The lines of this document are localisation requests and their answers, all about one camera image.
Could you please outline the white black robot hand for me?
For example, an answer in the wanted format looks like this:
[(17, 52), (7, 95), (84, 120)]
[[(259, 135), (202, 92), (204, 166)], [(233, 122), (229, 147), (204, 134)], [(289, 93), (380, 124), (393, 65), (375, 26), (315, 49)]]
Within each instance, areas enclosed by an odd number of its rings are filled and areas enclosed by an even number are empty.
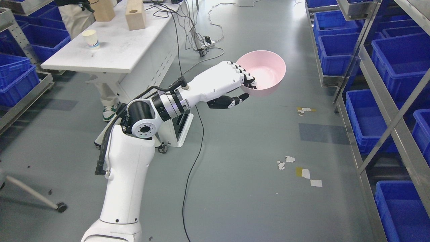
[(256, 89), (255, 78), (244, 68), (232, 61), (222, 61), (205, 70), (188, 83), (188, 89), (179, 89), (187, 107), (206, 102), (211, 109), (229, 109), (241, 104), (248, 93), (230, 97), (225, 95), (241, 86)]

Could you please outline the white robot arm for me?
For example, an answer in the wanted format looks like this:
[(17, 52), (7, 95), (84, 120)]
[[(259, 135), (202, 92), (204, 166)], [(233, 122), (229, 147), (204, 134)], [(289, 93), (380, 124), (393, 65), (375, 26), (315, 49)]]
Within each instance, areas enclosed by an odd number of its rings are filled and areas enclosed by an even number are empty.
[(150, 98), (138, 95), (123, 103), (109, 124), (101, 143), (96, 174), (108, 183), (99, 219), (84, 233), (83, 242), (140, 242), (139, 221), (146, 173), (155, 155), (155, 134), (161, 124), (186, 111), (179, 88), (186, 87), (183, 77), (168, 89), (157, 89)]

